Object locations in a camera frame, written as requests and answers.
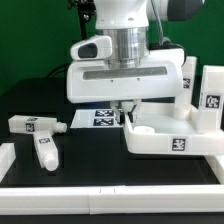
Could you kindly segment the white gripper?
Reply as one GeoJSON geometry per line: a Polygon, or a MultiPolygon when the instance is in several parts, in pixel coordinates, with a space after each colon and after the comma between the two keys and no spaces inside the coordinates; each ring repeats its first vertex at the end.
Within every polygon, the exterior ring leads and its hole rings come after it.
{"type": "Polygon", "coordinates": [[[67,97],[72,103],[112,101],[116,121],[124,123],[118,101],[134,100],[128,111],[131,123],[137,119],[140,99],[174,97],[183,89],[182,66],[185,52],[179,47],[144,49],[144,56],[128,67],[113,67],[115,52],[122,53],[108,36],[96,35],[71,47],[67,73],[67,97]]]}

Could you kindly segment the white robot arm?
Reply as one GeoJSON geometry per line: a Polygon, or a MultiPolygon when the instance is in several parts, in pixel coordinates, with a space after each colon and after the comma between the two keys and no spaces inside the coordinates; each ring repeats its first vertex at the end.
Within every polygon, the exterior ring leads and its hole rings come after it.
{"type": "Polygon", "coordinates": [[[162,37],[149,49],[149,22],[185,21],[205,0],[93,0],[97,34],[71,47],[72,103],[175,97],[183,90],[185,50],[162,37]]]}

